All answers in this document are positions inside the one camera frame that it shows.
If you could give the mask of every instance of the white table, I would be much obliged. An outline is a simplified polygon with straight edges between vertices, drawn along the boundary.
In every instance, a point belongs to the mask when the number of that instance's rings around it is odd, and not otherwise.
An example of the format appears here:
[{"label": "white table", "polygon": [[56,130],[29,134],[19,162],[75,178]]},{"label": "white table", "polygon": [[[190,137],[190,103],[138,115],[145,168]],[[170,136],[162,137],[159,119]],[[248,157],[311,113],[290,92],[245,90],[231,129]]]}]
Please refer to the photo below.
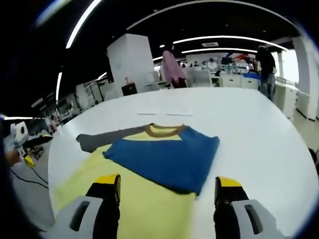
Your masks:
[{"label": "white table", "polygon": [[[138,115],[137,112],[155,115]],[[187,111],[193,116],[167,116]],[[306,221],[319,196],[318,177],[308,148],[292,123],[258,91],[238,88],[186,88],[136,94],[100,103],[64,125],[49,152],[51,200],[57,185],[89,155],[75,138],[147,123],[187,124],[220,146],[202,193],[194,202],[193,238],[213,239],[215,177],[241,182],[277,219],[287,236]]]}]

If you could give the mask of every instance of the ceiling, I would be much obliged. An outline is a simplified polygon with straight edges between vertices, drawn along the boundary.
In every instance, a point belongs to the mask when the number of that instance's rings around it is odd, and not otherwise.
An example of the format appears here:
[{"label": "ceiling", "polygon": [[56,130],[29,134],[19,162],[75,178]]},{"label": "ceiling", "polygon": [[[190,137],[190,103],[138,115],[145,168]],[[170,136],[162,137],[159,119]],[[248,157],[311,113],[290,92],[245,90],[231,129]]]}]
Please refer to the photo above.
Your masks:
[{"label": "ceiling", "polygon": [[[24,21],[15,25],[14,30],[10,29],[12,39],[8,41],[5,52],[8,65],[5,74],[7,90],[4,95],[10,98],[10,104],[4,105],[4,113],[8,116],[36,116],[38,109],[31,109],[30,106],[52,92],[55,95],[57,76],[61,71],[60,98],[72,92],[80,83],[96,79],[104,72],[111,74],[106,49],[125,33],[148,36],[154,58],[161,56],[162,49],[159,46],[167,40],[238,35],[273,41],[298,35],[291,24],[271,13],[225,2],[181,6],[159,13],[126,30],[155,11],[186,1],[103,0],[88,17],[73,45],[65,49],[74,26],[91,0],[71,1],[37,28],[30,27],[31,23],[50,1],[26,2],[30,2],[26,4],[27,10],[24,6],[24,10],[19,12]],[[288,16],[283,11],[285,8],[279,5],[259,5]],[[177,44],[176,57],[182,56],[181,51],[203,48],[201,43],[212,41],[218,42],[219,47],[251,50],[260,45],[258,42],[238,39],[198,40]],[[291,48],[292,44],[282,46]]]}]

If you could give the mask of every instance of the person in black shirt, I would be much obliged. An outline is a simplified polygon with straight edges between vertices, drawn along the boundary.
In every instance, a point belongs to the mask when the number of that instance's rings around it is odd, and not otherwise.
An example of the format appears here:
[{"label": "person in black shirt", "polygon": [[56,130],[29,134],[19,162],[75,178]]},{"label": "person in black shirt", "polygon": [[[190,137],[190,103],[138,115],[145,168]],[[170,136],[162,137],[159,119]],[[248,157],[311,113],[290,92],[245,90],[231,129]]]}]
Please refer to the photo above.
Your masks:
[{"label": "person in black shirt", "polygon": [[259,66],[260,63],[261,67],[261,85],[259,91],[272,101],[276,82],[276,78],[274,75],[274,71],[276,70],[275,59],[264,46],[260,46],[256,54],[256,61],[257,65]]}]

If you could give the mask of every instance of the person in pink shirt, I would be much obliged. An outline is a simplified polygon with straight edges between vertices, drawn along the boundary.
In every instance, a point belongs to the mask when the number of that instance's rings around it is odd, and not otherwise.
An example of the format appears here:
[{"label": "person in pink shirt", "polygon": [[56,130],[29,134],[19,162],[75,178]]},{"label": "person in pink shirt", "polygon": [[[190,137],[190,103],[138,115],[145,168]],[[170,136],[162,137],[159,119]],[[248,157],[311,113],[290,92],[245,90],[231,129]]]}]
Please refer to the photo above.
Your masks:
[{"label": "person in pink shirt", "polygon": [[174,45],[171,42],[165,44],[162,64],[166,81],[167,83],[172,84],[175,89],[186,88],[185,73],[172,54],[173,50]]}]

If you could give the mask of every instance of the sleeve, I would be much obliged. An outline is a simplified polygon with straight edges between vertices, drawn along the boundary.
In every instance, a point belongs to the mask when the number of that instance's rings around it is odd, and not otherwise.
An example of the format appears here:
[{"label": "sleeve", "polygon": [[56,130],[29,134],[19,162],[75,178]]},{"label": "sleeve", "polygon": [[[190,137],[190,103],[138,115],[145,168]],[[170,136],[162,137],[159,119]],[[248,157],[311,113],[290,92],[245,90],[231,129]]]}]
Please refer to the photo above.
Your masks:
[{"label": "sleeve", "polygon": [[175,59],[171,56],[168,51],[164,51],[163,53],[163,62],[166,65],[166,69],[168,70],[169,75],[174,79],[178,80],[178,76],[174,69],[174,61]]}]

